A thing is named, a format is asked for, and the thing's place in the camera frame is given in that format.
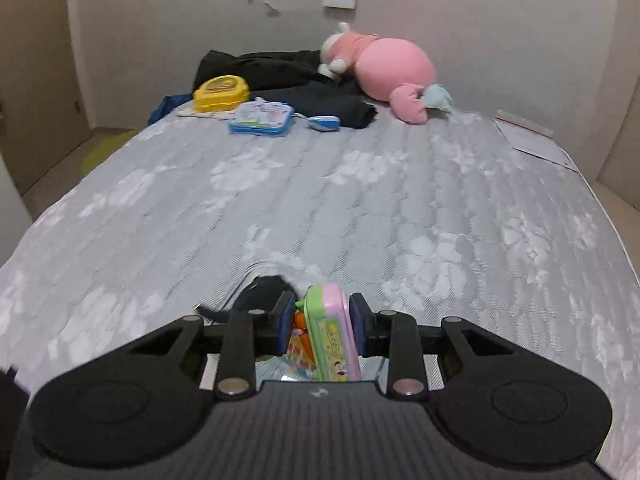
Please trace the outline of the black clothing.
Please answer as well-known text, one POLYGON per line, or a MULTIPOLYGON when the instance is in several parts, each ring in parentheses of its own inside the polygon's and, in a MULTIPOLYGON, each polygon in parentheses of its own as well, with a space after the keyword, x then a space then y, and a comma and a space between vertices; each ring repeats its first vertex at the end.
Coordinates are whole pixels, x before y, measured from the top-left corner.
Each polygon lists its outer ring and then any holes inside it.
POLYGON ((353 76, 333 80, 317 72, 318 50, 255 52, 235 56, 211 50, 201 59, 193 81, 198 89, 219 76, 245 80, 254 100, 283 102, 305 117, 335 116, 346 128, 364 129, 378 114, 353 76))

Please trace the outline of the cartoon sticker booklet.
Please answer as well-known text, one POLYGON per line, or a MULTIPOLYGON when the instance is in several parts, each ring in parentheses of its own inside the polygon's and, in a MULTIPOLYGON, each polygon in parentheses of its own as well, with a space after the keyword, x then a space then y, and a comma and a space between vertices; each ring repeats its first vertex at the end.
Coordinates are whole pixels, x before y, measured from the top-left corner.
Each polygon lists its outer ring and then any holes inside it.
POLYGON ((260 386, 267 380, 276 382, 314 382, 314 372, 305 370, 284 356, 272 356, 256 363, 256 382, 260 386))

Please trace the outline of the clear glass container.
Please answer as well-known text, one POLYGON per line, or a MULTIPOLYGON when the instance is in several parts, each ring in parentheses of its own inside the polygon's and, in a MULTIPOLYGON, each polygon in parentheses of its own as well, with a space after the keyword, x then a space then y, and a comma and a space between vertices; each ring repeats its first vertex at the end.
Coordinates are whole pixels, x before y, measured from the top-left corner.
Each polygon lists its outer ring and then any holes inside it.
MULTIPOLYGON (((292 264, 282 261, 257 261, 250 264, 238 278, 228 292, 221 297, 216 308, 230 307, 232 294, 239 290, 242 286, 250 284, 254 278, 264 275, 280 275, 285 281, 289 282, 296 290, 299 297, 303 297, 307 289, 314 285, 324 283, 326 279, 318 271, 315 266, 307 266, 306 268, 298 268, 292 264)), ((374 358, 359 358, 360 372, 363 380, 375 380, 378 385, 386 389, 386 376, 388 372, 388 359, 375 356, 374 358)))

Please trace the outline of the small doll figure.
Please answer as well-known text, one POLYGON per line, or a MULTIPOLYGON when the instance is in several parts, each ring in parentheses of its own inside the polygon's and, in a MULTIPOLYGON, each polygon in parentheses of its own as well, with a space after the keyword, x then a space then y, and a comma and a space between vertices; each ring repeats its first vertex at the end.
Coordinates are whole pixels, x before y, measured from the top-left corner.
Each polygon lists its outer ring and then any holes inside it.
POLYGON ((302 311, 297 310, 294 313, 293 329, 285 356, 303 370, 314 368, 314 350, 312 350, 306 318, 302 311))

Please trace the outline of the blue white toy tablet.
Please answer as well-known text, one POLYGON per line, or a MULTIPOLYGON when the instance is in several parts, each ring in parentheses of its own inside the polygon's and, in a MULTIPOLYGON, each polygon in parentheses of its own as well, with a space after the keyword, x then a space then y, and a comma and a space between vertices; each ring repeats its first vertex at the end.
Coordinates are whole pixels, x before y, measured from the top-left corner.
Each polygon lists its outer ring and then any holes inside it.
POLYGON ((228 128, 233 134, 284 136, 294 117, 292 106, 256 99, 242 103, 233 113, 228 128))

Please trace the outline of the pink plush toy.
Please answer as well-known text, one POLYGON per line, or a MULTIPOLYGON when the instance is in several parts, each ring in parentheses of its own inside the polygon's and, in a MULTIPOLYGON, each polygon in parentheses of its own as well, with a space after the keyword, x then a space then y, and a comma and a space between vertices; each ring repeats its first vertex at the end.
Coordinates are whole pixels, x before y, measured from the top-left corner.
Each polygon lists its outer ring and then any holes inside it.
POLYGON ((405 39, 360 34, 341 22, 322 44, 318 72, 334 80, 355 77, 369 98, 388 104, 410 125, 425 124, 430 110, 454 111, 454 100, 437 82, 434 64, 405 39))

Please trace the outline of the paper sheets on bed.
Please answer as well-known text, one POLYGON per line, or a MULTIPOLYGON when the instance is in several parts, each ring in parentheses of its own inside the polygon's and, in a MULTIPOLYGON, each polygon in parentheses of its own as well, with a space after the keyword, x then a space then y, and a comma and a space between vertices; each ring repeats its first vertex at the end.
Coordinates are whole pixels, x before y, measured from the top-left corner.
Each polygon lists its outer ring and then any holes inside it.
POLYGON ((553 132, 548 128, 504 110, 498 110, 494 124, 514 150, 578 171, 570 155, 555 143, 553 132))

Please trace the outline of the grey patterned mattress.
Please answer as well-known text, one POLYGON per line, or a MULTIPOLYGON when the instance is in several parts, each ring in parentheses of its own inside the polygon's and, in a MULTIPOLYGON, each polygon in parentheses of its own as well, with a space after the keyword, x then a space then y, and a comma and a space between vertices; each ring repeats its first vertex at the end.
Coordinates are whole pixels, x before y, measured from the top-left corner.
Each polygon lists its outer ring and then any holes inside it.
POLYGON ((639 474, 639 282, 577 172, 475 114, 235 136, 171 115, 26 231, 1 270, 1 363, 36 390, 189 313, 250 271, 334 282, 433 324, 457 315, 596 382, 600 454, 639 474))

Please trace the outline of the small yellow lunch box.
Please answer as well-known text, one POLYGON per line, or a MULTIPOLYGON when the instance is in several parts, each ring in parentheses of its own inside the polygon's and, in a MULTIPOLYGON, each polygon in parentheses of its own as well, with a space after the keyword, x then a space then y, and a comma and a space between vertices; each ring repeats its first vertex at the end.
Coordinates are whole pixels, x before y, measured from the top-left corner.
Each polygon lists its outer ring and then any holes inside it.
POLYGON ((232 75, 209 79, 193 92, 194 105, 199 112, 235 110, 249 98, 246 81, 232 75))

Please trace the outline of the blue toy mouse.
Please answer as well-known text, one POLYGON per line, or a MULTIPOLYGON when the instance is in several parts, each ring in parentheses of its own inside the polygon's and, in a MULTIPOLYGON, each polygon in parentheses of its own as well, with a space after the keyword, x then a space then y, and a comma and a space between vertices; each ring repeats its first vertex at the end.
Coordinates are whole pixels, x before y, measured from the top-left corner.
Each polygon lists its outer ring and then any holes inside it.
POLYGON ((341 128, 340 118, 336 116, 312 116, 306 118, 307 126, 321 132, 337 131, 341 128))

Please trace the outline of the patterned cloth under box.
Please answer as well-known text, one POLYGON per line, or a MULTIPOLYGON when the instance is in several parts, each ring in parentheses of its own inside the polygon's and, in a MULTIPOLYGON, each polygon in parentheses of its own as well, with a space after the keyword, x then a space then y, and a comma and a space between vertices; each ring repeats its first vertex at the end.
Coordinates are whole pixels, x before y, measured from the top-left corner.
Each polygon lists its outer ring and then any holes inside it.
POLYGON ((228 122, 234 117, 233 110, 223 110, 222 112, 199 112, 193 102, 189 102, 177 108, 178 117, 193 117, 202 119, 216 119, 228 122))

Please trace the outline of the green pink pencil case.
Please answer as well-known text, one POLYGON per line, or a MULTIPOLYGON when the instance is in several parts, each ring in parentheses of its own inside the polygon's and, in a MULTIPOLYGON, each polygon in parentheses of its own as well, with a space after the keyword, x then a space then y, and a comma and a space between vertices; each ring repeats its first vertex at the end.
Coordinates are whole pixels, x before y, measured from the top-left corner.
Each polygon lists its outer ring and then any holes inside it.
POLYGON ((359 382, 362 378, 349 306, 344 292, 334 283, 308 288, 298 303, 314 352, 320 382, 359 382))

